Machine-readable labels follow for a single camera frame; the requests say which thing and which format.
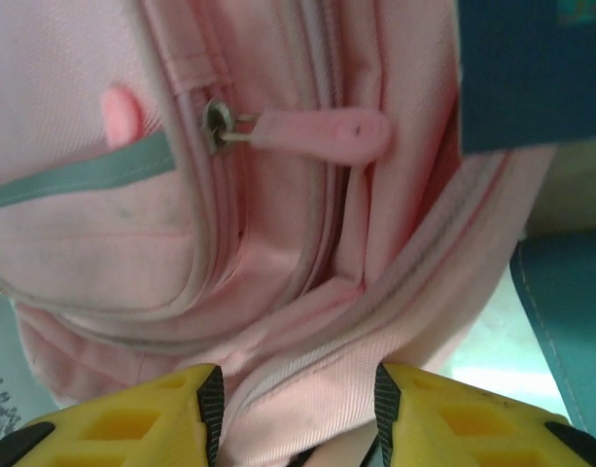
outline yellow plastic part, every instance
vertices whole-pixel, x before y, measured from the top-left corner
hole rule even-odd
[[[215,369],[192,367],[37,418],[28,425],[55,430],[15,467],[208,467],[197,391]]]
[[[384,368],[401,391],[391,467],[588,467],[545,428],[569,424],[561,415],[412,367]]]

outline zipper pull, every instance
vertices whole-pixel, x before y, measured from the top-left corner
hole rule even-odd
[[[214,152],[237,142],[257,149],[307,154],[324,162],[365,165],[382,156],[392,128],[373,109],[348,107],[316,111],[265,111],[258,117],[234,118],[226,104],[212,101],[205,109],[205,128]],[[237,132],[236,124],[254,124],[250,133]]]

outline yellow object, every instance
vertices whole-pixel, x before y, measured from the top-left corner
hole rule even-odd
[[[589,465],[546,428],[564,417],[412,367],[380,366],[375,411],[390,467]]]
[[[33,420],[27,426],[50,422],[55,428],[14,465],[208,467],[223,412],[220,368],[192,367]]]

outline metal zipper slider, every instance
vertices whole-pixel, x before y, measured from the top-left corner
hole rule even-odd
[[[253,125],[250,132],[238,124]],[[285,151],[341,165],[375,161],[388,147],[392,128],[373,109],[348,107],[314,111],[265,111],[234,117],[224,102],[211,101],[203,115],[212,153],[247,142],[257,149]]]

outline backpack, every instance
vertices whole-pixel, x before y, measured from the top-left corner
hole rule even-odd
[[[220,466],[374,419],[496,286],[551,147],[461,159],[443,0],[0,2],[0,291],[62,405],[221,365]]]

